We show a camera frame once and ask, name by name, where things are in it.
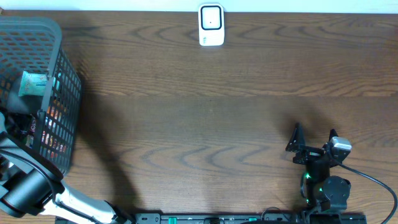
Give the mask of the red chocolate bar wrapper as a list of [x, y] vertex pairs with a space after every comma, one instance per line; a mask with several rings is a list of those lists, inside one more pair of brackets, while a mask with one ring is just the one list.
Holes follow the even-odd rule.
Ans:
[[69, 156], [73, 144], [67, 121], [69, 112], [69, 107], [60, 97], [51, 97], [47, 110], [38, 110], [31, 120], [26, 145], [51, 161]]

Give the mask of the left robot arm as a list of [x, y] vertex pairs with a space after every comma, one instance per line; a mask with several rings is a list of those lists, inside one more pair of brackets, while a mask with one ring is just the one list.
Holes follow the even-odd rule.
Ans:
[[135, 223], [136, 219], [104, 200], [71, 188], [63, 174], [42, 156], [7, 133], [1, 115], [1, 210], [10, 216], [53, 215], [72, 223]]

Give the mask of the green wet wipes packet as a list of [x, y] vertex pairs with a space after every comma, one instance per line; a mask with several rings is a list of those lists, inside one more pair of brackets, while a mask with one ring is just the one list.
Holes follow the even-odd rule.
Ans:
[[44, 96], [47, 81], [46, 74], [24, 71], [18, 96]]

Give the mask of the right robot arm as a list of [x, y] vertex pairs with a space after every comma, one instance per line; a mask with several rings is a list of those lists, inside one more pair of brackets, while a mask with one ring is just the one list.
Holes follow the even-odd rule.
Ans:
[[330, 174], [330, 169], [342, 163], [350, 154], [351, 143], [330, 130], [328, 142], [321, 148], [305, 143], [302, 125], [297, 123], [285, 148], [294, 152], [293, 163], [305, 166], [300, 193], [307, 208], [300, 212], [304, 223], [340, 223], [340, 214], [347, 209], [350, 181]]

